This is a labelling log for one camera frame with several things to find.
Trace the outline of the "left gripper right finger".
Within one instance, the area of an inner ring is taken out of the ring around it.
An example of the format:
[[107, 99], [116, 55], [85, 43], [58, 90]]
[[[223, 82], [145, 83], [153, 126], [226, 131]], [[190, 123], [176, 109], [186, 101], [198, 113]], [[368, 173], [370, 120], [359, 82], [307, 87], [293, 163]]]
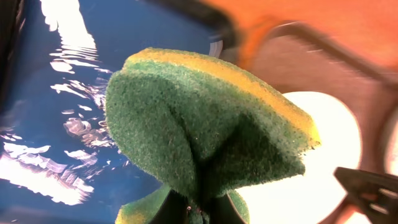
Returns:
[[397, 224], [397, 176], [344, 167], [334, 176], [371, 223]]

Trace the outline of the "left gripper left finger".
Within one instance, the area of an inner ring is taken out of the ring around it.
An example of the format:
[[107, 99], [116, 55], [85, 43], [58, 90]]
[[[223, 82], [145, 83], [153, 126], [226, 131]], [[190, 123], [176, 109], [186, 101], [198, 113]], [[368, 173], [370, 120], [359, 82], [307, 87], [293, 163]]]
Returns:
[[170, 190], [163, 204], [149, 224], [248, 224], [230, 194], [211, 198], [203, 206]]

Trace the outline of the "white plate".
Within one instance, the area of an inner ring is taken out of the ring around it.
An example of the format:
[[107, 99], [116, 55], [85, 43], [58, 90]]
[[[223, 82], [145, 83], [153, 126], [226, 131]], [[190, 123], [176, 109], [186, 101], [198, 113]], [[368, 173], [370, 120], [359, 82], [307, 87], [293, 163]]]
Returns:
[[342, 101], [314, 91], [285, 97], [312, 116], [322, 144], [303, 155], [304, 175], [238, 189], [248, 205], [250, 223], [320, 223], [346, 195], [333, 175], [335, 169], [359, 166], [361, 135], [356, 118]]

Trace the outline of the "green yellow sponge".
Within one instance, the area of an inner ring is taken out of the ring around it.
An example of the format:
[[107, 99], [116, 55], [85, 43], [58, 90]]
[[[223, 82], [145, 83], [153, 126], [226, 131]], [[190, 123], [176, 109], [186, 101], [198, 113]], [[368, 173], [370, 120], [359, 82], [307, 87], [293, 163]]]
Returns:
[[148, 223], [170, 190], [194, 205], [237, 189], [305, 173], [321, 143], [312, 117], [253, 74], [218, 58], [147, 48], [128, 57], [106, 88], [109, 135], [163, 187], [121, 207], [118, 223]]

